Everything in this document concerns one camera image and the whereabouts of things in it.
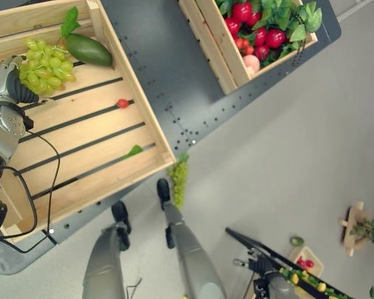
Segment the wooden stand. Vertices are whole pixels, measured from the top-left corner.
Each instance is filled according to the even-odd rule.
[[[358,221],[370,218],[370,213],[363,211],[364,203],[359,201],[355,207],[351,207],[349,210],[349,215],[347,220],[342,220],[340,224],[346,227],[345,236],[343,237],[343,246],[347,249],[347,254],[353,257],[355,250],[363,250],[366,246],[366,241],[356,243],[355,235],[351,235],[353,227]]]

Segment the yellow flower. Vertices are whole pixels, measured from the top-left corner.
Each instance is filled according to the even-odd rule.
[[[326,288],[327,288],[327,285],[324,282],[320,282],[319,285],[317,286],[317,290],[321,293],[324,292]]]

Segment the black cable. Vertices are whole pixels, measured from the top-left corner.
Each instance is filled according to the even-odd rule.
[[[29,191],[29,188],[27,187],[25,179],[22,177],[22,174],[18,172],[18,170],[16,170],[15,168],[13,168],[11,166],[6,166],[6,165],[0,166],[0,170],[3,170],[3,169],[11,170],[14,173],[14,175],[17,176],[19,178],[19,180],[21,181],[21,184],[23,185],[23,187],[25,189],[25,193],[26,193],[27,199],[29,201],[29,204],[31,205],[31,209],[32,209],[32,213],[33,213],[33,225],[32,225],[32,227],[29,230],[27,230],[25,232],[22,232],[20,234],[0,236],[0,240],[10,239],[10,238],[16,238],[16,237],[20,237],[22,235],[30,234],[36,228],[36,226],[37,226],[37,212],[36,212],[36,207],[35,207],[35,205],[33,203],[31,192]]]
[[[23,236],[23,235],[30,234],[36,228],[36,226],[37,226],[37,212],[36,212],[36,207],[35,207],[35,205],[33,203],[31,193],[29,191],[29,188],[27,187],[25,179],[22,177],[22,174],[19,173],[18,170],[16,170],[15,168],[13,168],[11,166],[1,166],[0,167],[0,169],[10,169],[10,170],[12,170],[13,173],[20,179],[22,185],[24,186],[24,189],[25,189],[25,192],[26,192],[29,204],[31,205],[31,209],[32,209],[32,213],[33,213],[33,219],[34,219],[34,223],[33,223],[32,228],[30,228],[29,230],[27,230],[26,232],[23,232],[21,234],[0,236],[0,242],[6,244],[8,246],[10,246],[14,250],[16,250],[16,251],[18,251],[18,252],[20,252],[22,254],[26,254],[26,253],[30,252],[31,250],[33,250],[34,248],[36,248],[41,242],[43,242],[44,240],[46,240],[46,238],[47,238],[47,236],[49,234],[49,230],[50,230],[50,217],[51,217],[52,192],[54,190],[55,182],[57,181],[57,176],[58,176],[58,173],[59,173],[60,161],[61,161],[59,152],[57,151],[57,149],[55,148],[55,146],[52,145],[47,139],[43,138],[40,135],[36,135],[35,133],[33,133],[31,131],[27,131],[27,132],[30,133],[30,134],[32,134],[32,135],[35,135],[35,136],[39,137],[40,139],[42,139],[43,141],[45,141],[55,151],[58,163],[57,163],[57,169],[55,171],[54,179],[53,179],[53,182],[52,182],[52,185],[51,185],[51,188],[50,188],[50,193],[49,193],[49,204],[48,204],[48,208],[47,208],[47,230],[46,230],[46,236],[43,239],[41,239],[40,241],[38,241],[36,244],[34,244],[28,250],[22,250],[19,247],[15,246],[14,244],[6,241],[5,239],[20,237],[20,236]]]
[[[137,283],[135,285],[128,285],[126,287],[126,296],[127,296],[127,299],[133,299],[133,296],[134,296],[134,294],[136,292],[136,289],[137,289],[138,285],[141,284],[142,280],[143,279],[140,277],[139,280],[137,281]],[[133,289],[132,294],[130,295],[130,298],[129,298],[129,288]]]

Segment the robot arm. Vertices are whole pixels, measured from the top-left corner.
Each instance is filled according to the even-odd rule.
[[[37,102],[39,97],[19,80],[18,66],[21,56],[0,61],[0,178],[2,167],[7,165],[14,154],[18,141],[26,130],[33,128],[33,121],[25,116],[21,103]],[[0,227],[4,222],[7,207],[0,201]]]

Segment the wooden crate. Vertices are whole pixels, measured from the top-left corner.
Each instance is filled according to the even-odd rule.
[[[250,75],[215,0],[179,0],[179,5],[189,20],[194,35],[200,41],[199,44],[225,94],[233,92],[297,54],[297,51],[293,51]],[[305,48],[316,42],[316,34],[308,33]]]
[[[55,44],[65,13],[76,6],[82,25],[76,32],[103,43],[114,68],[75,62],[74,83],[56,92],[54,101],[26,105],[33,132],[48,139],[61,155],[52,195],[52,222],[59,221],[173,164],[175,157],[99,0],[57,0],[0,11],[0,59],[26,52],[24,39]],[[132,104],[119,109],[125,98]],[[142,153],[126,157],[134,145]],[[10,165],[20,170],[34,198],[38,215],[35,231],[47,222],[48,190],[57,160],[40,138],[27,133]],[[0,199],[8,206],[2,231],[17,234],[32,227],[25,191],[11,172],[1,179]]]

